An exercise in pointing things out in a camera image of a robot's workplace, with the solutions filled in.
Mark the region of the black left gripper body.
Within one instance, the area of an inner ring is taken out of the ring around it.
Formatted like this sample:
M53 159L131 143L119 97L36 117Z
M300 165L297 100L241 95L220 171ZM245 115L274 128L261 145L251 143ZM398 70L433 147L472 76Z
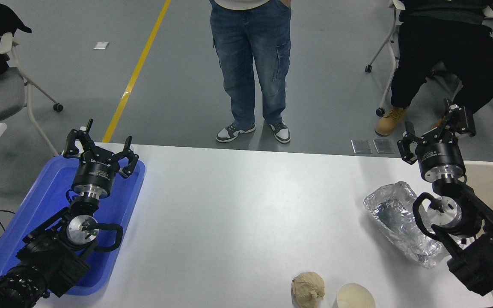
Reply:
M111 191L120 165L118 162L100 162L96 158L86 153L80 156L80 165L72 182L75 192L86 185L99 187L105 192Z

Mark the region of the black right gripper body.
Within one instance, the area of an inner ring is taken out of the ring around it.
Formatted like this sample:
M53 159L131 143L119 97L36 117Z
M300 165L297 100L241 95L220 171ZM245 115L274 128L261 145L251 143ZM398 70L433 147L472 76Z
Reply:
M464 177L465 165L458 139L418 144L417 162L422 177Z

